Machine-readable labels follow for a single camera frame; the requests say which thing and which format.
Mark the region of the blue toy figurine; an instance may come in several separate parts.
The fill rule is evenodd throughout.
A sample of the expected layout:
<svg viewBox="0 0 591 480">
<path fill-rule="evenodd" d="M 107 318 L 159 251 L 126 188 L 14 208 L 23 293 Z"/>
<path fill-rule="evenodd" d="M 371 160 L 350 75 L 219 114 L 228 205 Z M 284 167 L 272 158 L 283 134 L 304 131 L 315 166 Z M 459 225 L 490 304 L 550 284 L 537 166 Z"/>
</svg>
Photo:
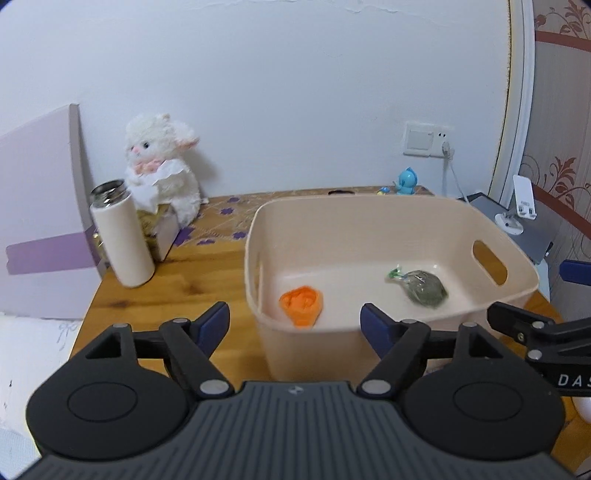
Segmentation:
<svg viewBox="0 0 591 480">
<path fill-rule="evenodd" d="M 398 181 L 394 183 L 398 195 L 413 195 L 417 185 L 418 176 L 411 167 L 402 171 L 398 176 Z"/>
</svg>

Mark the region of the lilac headboard panel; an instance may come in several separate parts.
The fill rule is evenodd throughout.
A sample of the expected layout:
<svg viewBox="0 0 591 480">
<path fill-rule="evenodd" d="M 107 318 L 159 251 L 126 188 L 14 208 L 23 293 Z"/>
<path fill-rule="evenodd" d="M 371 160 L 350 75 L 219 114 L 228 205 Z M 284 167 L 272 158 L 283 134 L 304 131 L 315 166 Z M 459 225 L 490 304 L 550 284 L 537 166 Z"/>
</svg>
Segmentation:
<svg viewBox="0 0 591 480">
<path fill-rule="evenodd" d="M 70 104 L 1 138 L 1 309 L 81 319 L 101 282 Z"/>
</svg>

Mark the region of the gold tissue box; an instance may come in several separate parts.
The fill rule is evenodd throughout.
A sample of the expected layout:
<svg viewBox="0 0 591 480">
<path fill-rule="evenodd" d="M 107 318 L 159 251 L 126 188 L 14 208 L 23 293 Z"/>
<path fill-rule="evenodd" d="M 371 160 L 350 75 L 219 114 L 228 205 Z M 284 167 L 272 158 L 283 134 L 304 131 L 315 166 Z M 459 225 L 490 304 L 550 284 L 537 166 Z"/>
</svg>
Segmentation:
<svg viewBox="0 0 591 480">
<path fill-rule="evenodd" d="M 159 205 L 155 214 L 136 211 L 150 255 L 155 263 L 161 263 L 168 255 L 180 227 L 174 209 Z"/>
</svg>

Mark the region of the white plush lamb toy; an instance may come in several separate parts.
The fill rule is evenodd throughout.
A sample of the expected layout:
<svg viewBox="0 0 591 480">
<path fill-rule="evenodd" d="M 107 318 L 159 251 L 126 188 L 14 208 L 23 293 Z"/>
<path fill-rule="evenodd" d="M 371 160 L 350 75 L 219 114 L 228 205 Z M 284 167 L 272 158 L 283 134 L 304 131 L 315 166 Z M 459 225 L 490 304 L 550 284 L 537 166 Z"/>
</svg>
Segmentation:
<svg viewBox="0 0 591 480">
<path fill-rule="evenodd" d="M 155 214 L 170 206 L 180 227 L 188 226 L 202 204 L 197 177 L 183 158 L 198 137 L 167 114 L 134 117 L 126 126 L 125 184 L 137 210 Z"/>
</svg>

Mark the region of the beige plastic storage basket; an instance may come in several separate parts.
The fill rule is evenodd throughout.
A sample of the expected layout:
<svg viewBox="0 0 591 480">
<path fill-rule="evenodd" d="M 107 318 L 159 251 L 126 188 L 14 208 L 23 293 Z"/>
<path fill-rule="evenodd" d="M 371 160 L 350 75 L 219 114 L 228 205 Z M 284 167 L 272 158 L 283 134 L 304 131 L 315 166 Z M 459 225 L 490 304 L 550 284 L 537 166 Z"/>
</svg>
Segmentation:
<svg viewBox="0 0 591 480">
<path fill-rule="evenodd" d="M 412 302 L 388 273 L 425 270 L 449 293 L 438 308 Z M 322 292 L 311 328 L 279 305 L 301 286 Z M 472 206 L 428 195 L 276 199 L 253 216 L 245 244 L 245 296 L 274 380 L 358 383 L 377 365 L 360 329 L 363 305 L 436 330 L 484 323 L 494 302 L 524 306 L 539 285 L 526 254 Z"/>
</svg>

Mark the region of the cream thermos bottle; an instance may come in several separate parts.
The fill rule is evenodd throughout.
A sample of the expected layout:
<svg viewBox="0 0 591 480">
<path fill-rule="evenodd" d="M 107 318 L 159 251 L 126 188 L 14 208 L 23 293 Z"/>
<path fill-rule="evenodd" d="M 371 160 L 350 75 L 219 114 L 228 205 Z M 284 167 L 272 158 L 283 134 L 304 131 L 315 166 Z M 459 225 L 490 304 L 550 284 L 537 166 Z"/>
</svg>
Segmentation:
<svg viewBox="0 0 591 480">
<path fill-rule="evenodd" d="M 155 265 L 124 181 L 96 186 L 90 193 L 90 213 L 118 281 L 128 288 L 149 281 Z"/>
</svg>

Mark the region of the white phone stand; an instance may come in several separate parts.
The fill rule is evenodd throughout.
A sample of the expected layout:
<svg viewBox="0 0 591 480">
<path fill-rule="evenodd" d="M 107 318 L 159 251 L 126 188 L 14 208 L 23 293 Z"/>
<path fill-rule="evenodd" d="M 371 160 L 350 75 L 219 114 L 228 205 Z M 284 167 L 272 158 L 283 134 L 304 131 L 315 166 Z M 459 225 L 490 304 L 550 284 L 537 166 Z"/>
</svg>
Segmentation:
<svg viewBox="0 0 591 480">
<path fill-rule="evenodd" d="M 529 178 L 514 175 L 515 206 L 507 212 L 497 213 L 494 221 L 505 233 L 510 236 L 519 236 L 524 233 L 521 220 L 534 221 L 537 218 L 533 185 Z"/>
</svg>

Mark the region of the white wall switch socket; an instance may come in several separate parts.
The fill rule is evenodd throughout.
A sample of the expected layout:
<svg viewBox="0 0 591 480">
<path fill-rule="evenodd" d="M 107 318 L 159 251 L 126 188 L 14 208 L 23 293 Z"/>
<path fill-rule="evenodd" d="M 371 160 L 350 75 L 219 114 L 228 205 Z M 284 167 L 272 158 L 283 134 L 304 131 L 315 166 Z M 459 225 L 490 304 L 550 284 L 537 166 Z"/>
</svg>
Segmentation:
<svg viewBox="0 0 591 480">
<path fill-rule="evenodd" d="M 407 121 L 403 137 L 403 154 L 415 157 L 443 158 L 443 144 L 450 143 L 455 129 L 448 125 L 435 125 Z"/>
</svg>

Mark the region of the grey laptop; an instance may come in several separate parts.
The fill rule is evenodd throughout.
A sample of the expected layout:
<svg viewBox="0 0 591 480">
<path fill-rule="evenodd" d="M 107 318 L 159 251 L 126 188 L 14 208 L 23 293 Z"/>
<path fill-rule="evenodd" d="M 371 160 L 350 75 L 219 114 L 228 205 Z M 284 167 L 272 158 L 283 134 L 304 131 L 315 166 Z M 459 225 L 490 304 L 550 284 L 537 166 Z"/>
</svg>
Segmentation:
<svg viewBox="0 0 591 480">
<path fill-rule="evenodd" d="M 484 193 L 469 195 L 467 199 L 503 230 L 534 264 L 540 264 L 546 258 L 552 245 L 551 236 L 533 220 L 519 217 L 515 211 L 507 210 Z"/>
</svg>

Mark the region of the green plastic bag packet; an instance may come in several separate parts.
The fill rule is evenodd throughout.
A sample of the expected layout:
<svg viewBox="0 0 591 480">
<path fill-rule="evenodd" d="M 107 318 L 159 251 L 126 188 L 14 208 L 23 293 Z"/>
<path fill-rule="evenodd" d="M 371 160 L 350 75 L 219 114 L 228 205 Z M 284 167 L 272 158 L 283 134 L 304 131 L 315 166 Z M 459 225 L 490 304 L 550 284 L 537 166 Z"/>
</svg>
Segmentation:
<svg viewBox="0 0 591 480">
<path fill-rule="evenodd" d="M 387 280 L 401 285 L 409 299 L 423 307 L 438 308 L 449 297 L 439 277 L 425 270 L 403 272 L 397 267 L 388 273 Z"/>
</svg>

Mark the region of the orange crumpled object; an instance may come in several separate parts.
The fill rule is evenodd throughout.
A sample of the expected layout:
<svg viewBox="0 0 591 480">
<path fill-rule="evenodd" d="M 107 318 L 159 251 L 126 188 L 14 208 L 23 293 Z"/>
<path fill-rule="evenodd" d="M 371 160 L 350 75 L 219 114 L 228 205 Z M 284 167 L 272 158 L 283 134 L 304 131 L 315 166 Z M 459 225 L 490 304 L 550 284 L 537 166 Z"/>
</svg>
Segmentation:
<svg viewBox="0 0 591 480">
<path fill-rule="evenodd" d="M 311 328 L 324 309 L 322 292 L 311 286 L 301 286 L 280 296 L 279 305 L 297 328 Z"/>
</svg>

